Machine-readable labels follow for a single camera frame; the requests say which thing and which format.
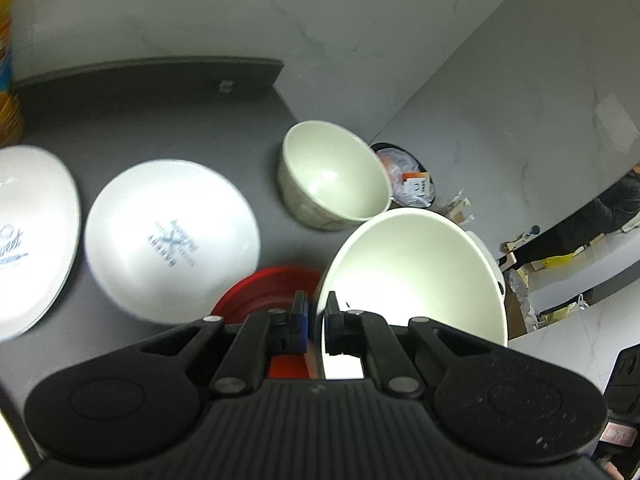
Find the label sticker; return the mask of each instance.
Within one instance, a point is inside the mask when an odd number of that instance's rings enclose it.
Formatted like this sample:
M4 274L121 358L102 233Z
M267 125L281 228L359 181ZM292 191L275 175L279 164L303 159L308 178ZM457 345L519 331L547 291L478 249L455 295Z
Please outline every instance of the label sticker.
M0 269L29 256L22 247L23 232L11 224L0 229Z
M638 436L638 430L636 430L636 428L630 428L629 426L623 426L615 422L608 422L607 427L600 437L600 441L618 444L618 446L631 447L636 440L636 436Z
M429 194L429 173L403 173L404 194L427 196Z
M171 220L168 226L163 226L160 222L154 222L158 229L158 234L149 235L146 240L162 256L169 265L173 267L179 260L185 261L193 267L196 260L193 253L198 250L198 246L191 236L178 225L177 220Z

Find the countertop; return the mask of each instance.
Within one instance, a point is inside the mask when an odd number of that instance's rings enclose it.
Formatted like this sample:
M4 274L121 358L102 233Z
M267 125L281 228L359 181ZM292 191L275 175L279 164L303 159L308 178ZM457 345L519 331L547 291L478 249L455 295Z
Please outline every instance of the countertop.
M572 260L529 277L529 303L539 314L615 277L640 260L640 229L609 233Z
M583 375L603 392L618 353L640 344L640 280L561 321L509 341L509 348Z
M260 228L258 268L300 264L323 270L352 230L305 228L282 205L276 162L296 120L279 95L271 86L250 84L224 93L202 80L167 80L165 69L158 70L155 86L141 86L135 71L116 79L94 72L20 91L22 143L45 148L67 165L78 186L82 223L100 190L127 168L155 158L192 160L226 176L248 200ZM0 383L21 410L30 390L49 374L165 328L137 320L108 300L88 269L81 237L69 278L47 314L25 334L0 343Z

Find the yellow container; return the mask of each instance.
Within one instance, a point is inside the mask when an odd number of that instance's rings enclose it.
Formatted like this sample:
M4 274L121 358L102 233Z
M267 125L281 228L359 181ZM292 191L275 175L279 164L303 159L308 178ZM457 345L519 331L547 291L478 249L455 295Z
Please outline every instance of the yellow container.
M14 93L11 69L11 4L0 0L0 147L15 144L22 135L22 117Z

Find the ceramic bowl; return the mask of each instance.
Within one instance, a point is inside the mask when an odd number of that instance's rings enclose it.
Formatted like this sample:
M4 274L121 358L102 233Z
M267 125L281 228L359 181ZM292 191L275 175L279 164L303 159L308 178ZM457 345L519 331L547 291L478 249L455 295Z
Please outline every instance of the ceramic bowl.
M357 229L327 270L318 295L316 342L324 350L322 313L334 290L341 310L359 309L406 326L426 316L500 345L507 343L502 294L484 254L456 224L402 208ZM323 352L327 378L362 377L360 360Z
M260 237L242 194L184 160L124 171L100 192L85 230L102 290L136 317L175 324L206 316L254 272Z
M386 211L391 182L373 150L336 124L305 121L287 132L278 165L285 205L303 224L340 230Z

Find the person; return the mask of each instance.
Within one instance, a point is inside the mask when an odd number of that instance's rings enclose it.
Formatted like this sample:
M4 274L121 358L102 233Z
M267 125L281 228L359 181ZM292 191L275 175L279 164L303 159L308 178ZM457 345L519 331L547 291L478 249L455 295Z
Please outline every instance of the person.
M618 468L611 462L607 462L607 465L604 466L604 471L606 471L614 480L625 480L625 477L620 474Z
M559 224L514 250L515 269L571 254L599 234L612 233L640 212L640 162L613 186Z

